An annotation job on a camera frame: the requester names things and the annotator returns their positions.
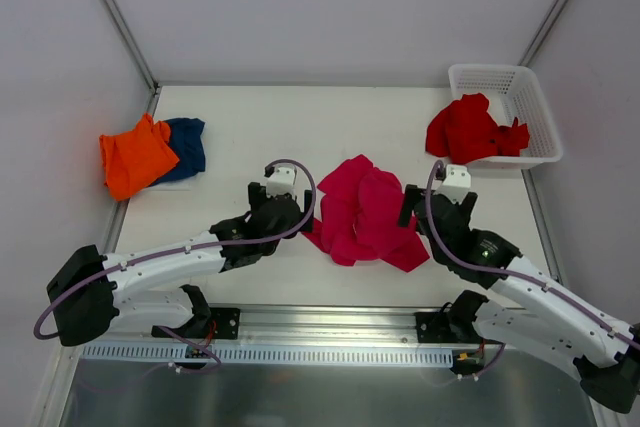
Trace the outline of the magenta t shirt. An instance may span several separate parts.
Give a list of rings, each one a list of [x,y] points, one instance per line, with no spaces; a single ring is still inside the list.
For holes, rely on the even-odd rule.
[[[411,272],[430,255],[416,232],[416,219],[400,227],[404,193],[398,178],[360,154],[342,162],[317,186],[320,219],[305,237],[338,265],[381,260]]]

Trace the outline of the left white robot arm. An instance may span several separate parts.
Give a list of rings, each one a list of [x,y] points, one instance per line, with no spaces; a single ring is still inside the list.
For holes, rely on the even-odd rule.
[[[74,347],[117,329],[155,337],[164,328],[182,337],[203,334],[209,305],[186,279],[255,264],[313,224],[314,188],[299,204],[290,192],[273,194],[252,182],[248,198],[248,212],[173,246],[126,255],[102,254],[94,245],[77,249],[46,287],[54,338]]]

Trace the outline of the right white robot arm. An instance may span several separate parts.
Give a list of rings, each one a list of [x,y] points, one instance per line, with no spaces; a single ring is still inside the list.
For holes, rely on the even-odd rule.
[[[422,341],[511,345],[576,380],[595,402],[627,414],[639,395],[639,328],[591,306],[499,234],[470,227],[477,195],[461,202],[407,185],[398,223],[425,236],[434,260],[479,286],[417,322]]]

